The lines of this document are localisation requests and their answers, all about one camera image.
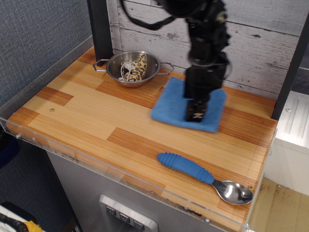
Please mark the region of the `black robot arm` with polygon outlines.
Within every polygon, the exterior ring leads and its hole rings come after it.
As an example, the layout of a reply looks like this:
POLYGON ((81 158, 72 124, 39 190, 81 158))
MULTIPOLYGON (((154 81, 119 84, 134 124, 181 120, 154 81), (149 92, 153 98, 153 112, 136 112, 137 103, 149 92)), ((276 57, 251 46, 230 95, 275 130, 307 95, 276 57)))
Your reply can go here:
POLYGON ((171 16, 188 24, 191 67, 185 71, 186 121, 200 122, 210 93, 222 87, 229 64, 223 49, 229 45, 225 4, 221 0, 159 0, 171 16))

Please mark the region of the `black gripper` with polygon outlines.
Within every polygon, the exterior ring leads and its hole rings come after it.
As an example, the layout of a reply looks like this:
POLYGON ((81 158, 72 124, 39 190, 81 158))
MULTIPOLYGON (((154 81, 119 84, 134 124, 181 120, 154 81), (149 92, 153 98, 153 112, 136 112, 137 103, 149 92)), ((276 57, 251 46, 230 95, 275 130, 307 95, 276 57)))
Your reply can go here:
POLYGON ((190 57, 189 61, 191 67, 185 72, 183 94, 185 98, 190 99, 187 101, 185 120, 200 122, 208 110, 210 93, 222 87, 230 62, 225 52, 219 52, 210 60, 190 57))

